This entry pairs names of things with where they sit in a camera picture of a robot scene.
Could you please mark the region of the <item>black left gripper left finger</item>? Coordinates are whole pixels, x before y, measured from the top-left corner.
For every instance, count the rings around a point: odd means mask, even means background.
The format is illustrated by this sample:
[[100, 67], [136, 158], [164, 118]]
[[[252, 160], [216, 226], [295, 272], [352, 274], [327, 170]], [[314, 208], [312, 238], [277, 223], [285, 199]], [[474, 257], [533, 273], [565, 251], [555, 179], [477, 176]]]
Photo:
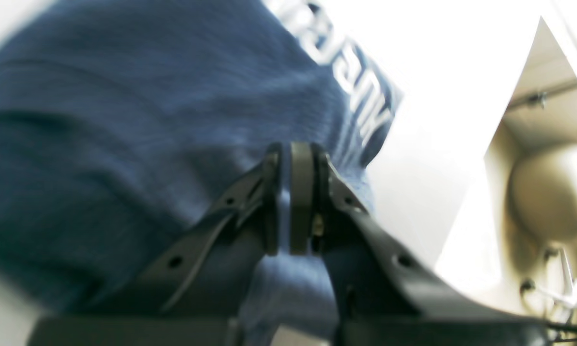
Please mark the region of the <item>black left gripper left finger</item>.
[[231, 185], [191, 230], [112, 296], [41, 319], [30, 346], [244, 346], [237, 316], [256, 265], [279, 250], [282, 147]]

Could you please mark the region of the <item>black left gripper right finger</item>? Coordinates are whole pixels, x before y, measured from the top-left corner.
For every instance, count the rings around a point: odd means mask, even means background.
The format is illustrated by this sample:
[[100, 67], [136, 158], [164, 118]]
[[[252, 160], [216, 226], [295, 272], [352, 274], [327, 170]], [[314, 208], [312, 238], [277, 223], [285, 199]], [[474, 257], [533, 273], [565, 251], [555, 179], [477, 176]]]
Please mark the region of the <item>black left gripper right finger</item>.
[[325, 151], [294, 142], [291, 252], [325, 263], [340, 324], [335, 346], [549, 346], [544, 322], [479, 304], [383, 230]]

